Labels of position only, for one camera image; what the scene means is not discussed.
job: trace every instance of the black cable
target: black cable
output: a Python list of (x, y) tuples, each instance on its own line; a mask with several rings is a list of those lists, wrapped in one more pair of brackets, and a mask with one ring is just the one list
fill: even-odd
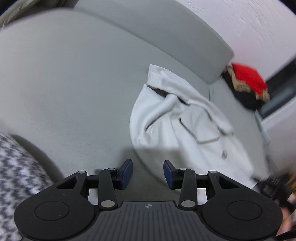
[(296, 230), (291, 230), (291, 231), (288, 231), (288, 232), (285, 232), (283, 234), (276, 236), (276, 239), (278, 241), (284, 241), (287, 239), (294, 239), (294, 238), (296, 238)]

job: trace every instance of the silver screw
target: silver screw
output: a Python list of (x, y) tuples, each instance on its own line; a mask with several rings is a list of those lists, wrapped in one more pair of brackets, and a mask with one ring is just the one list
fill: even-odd
[(112, 200), (105, 200), (101, 202), (102, 207), (113, 207), (115, 205), (115, 202)]
[(183, 202), (181, 202), (181, 205), (183, 207), (194, 207), (195, 206), (195, 202), (191, 201), (191, 200), (185, 200)]

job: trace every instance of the houndstooth fabric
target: houndstooth fabric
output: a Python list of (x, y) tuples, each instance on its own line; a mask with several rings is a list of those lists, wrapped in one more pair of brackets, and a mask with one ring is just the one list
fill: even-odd
[(52, 185), (38, 162), (11, 137), (0, 133), (0, 241), (19, 241), (13, 214), (26, 198)]

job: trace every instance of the crumpled white cloth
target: crumpled white cloth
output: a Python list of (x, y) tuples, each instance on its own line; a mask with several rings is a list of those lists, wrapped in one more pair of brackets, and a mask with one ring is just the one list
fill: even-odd
[(216, 170), (252, 188), (254, 166), (224, 114), (186, 80), (149, 65), (130, 118), (135, 151), (165, 181), (164, 160), (206, 175)]

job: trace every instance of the pile of folded clothes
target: pile of folded clothes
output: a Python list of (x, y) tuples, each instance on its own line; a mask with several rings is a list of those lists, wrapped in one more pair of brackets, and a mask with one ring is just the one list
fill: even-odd
[(270, 100), (268, 86), (256, 69), (231, 63), (222, 73), (222, 77), (244, 107), (258, 110)]

